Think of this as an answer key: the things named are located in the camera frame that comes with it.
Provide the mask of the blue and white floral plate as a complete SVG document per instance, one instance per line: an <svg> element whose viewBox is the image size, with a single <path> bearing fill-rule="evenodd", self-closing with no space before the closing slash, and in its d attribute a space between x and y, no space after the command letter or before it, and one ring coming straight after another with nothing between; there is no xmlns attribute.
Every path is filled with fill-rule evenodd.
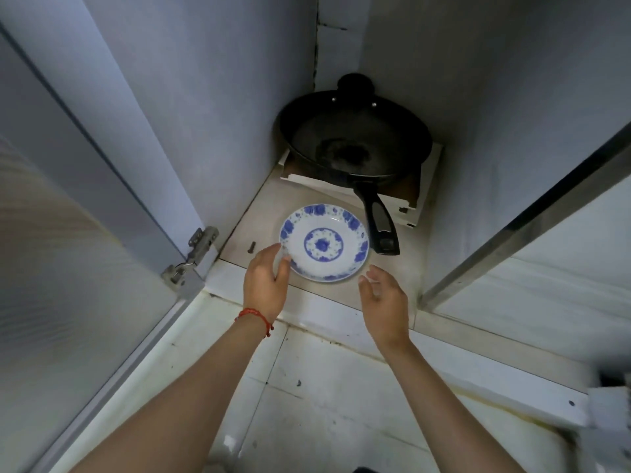
<svg viewBox="0 0 631 473"><path fill-rule="evenodd" d="M369 253L368 233L357 216L332 204L294 211L281 224L282 254L291 269L318 283L336 283L358 274Z"/></svg>

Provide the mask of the person's left hand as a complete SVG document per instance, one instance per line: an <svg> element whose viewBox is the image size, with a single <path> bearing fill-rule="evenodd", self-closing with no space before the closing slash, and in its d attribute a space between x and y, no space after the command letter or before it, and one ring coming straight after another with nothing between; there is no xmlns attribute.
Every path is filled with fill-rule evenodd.
<svg viewBox="0 0 631 473"><path fill-rule="evenodd" d="M274 267L281 244L275 243L258 252L250 261L244 278L244 310L259 312L272 326L283 310L288 283L275 283Z"/></svg>

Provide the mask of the cabinet door with metal edge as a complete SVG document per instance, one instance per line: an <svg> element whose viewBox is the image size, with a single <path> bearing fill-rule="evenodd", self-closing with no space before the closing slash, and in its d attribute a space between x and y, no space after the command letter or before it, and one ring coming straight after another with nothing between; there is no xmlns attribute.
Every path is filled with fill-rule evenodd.
<svg viewBox="0 0 631 473"><path fill-rule="evenodd" d="M631 372L631 121L418 306L606 376Z"/></svg>

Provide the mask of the black frying pan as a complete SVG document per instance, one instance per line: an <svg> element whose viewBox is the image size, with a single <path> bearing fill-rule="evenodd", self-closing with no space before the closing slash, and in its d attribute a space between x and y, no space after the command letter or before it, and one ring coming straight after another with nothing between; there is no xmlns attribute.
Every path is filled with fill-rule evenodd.
<svg viewBox="0 0 631 473"><path fill-rule="evenodd" d="M378 190L420 174L433 145L422 120L376 95L367 76L349 73L335 90L289 102L280 111L278 127L289 151L309 173L352 189L362 201L371 249L398 256L395 223Z"/></svg>

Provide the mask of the person's right forearm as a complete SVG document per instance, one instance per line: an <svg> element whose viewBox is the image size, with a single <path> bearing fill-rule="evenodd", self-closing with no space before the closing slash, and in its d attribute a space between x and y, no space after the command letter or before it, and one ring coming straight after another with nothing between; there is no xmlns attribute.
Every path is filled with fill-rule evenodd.
<svg viewBox="0 0 631 473"><path fill-rule="evenodd" d="M526 473L407 337L377 341L440 473Z"/></svg>

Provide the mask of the metal cabinet hinge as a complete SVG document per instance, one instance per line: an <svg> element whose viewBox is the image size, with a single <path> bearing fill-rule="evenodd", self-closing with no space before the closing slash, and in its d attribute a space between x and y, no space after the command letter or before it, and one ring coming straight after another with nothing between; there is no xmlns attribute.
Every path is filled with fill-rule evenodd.
<svg viewBox="0 0 631 473"><path fill-rule="evenodd" d="M190 251L185 261L177 265L168 266L161 274L163 282L177 292L186 283L186 276L195 272L200 278L205 278L211 266L216 261L218 250L215 246L219 236L216 227L198 228L189 239Z"/></svg>

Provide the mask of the grey metal bracket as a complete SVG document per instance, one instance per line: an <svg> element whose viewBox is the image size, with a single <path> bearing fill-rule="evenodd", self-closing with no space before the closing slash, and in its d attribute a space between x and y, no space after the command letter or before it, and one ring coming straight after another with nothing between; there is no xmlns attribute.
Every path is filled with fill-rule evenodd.
<svg viewBox="0 0 631 473"><path fill-rule="evenodd" d="M631 441L631 370L600 372L588 389L589 428Z"/></svg>

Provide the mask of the frosted cabinet door with hinge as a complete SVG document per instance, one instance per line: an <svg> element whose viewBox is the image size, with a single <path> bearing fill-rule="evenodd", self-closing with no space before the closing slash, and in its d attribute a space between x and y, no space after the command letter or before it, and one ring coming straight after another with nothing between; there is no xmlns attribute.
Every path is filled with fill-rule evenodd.
<svg viewBox="0 0 631 473"><path fill-rule="evenodd" d="M48 473L201 291L0 22L0 473Z"/></svg>

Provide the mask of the person's left forearm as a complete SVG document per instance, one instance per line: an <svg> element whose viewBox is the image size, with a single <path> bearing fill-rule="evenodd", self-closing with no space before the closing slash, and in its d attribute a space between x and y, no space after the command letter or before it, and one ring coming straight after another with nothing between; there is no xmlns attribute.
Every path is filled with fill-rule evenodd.
<svg viewBox="0 0 631 473"><path fill-rule="evenodd" d="M241 310L190 368L69 473L201 473L235 390L273 329L256 310Z"/></svg>

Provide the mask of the white cardboard box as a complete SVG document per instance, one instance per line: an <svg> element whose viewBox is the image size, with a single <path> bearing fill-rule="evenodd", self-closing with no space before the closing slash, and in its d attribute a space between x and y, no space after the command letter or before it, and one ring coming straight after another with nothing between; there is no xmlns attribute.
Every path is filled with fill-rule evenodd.
<svg viewBox="0 0 631 473"><path fill-rule="evenodd" d="M410 228L415 227L425 206L433 176L444 151L444 146L433 143L429 157L422 163L419 173L413 173L397 182L381 185L377 189L393 221ZM318 180L301 168L293 154L287 149L278 164L281 166L281 178L288 182L304 185L312 190L334 197L357 207L362 205L351 188L338 187L332 183Z"/></svg>

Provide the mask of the person's right hand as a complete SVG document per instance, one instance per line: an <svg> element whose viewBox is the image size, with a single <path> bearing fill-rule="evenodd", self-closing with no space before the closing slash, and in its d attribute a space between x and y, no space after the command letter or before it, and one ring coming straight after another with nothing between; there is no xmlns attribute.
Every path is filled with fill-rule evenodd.
<svg viewBox="0 0 631 473"><path fill-rule="evenodd" d="M377 301L361 303L368 333L383 357L410 343L408 297L389 272L370 265L365 275L374 283Z"/></svg>

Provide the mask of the white kitchen cabinet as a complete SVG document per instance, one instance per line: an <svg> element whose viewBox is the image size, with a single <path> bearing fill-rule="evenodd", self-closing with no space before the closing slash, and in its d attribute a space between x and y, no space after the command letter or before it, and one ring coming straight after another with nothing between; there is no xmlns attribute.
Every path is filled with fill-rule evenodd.
<svg viewBox="0 0 631 473"><path fill-rule="evenodd" d="M366 75L444 145L435 204L397 226L412 306L631 121L631 0L0 0L0 22L202 278L239 296L297 208L280 111ZM596 369L435 313L413 340L446 381L564 428L588 425Z"/></svg>

